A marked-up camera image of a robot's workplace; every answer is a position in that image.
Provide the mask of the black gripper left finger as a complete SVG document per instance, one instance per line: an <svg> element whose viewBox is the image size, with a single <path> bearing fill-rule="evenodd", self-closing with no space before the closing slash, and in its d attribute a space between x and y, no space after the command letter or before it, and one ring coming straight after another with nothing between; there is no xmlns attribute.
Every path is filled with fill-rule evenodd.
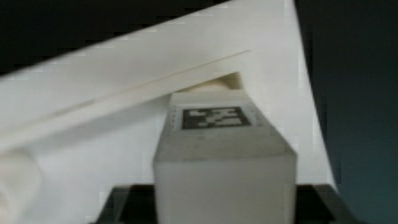
<svg viewBox="0 0 398 224"><path fill-rule="evenodd" d="M98 219L89 224L159 224L153 185L114 187Z"/></svg>

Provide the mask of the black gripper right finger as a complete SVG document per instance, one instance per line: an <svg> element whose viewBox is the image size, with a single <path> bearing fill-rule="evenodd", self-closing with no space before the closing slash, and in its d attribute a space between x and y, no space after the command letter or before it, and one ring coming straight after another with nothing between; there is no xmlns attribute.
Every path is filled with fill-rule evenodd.
<svg viewBox="0 0 398 224"><path fill-rule="evenodd" d="M297 186L294 224L356 224L356 216L331 185Z"/></svg>

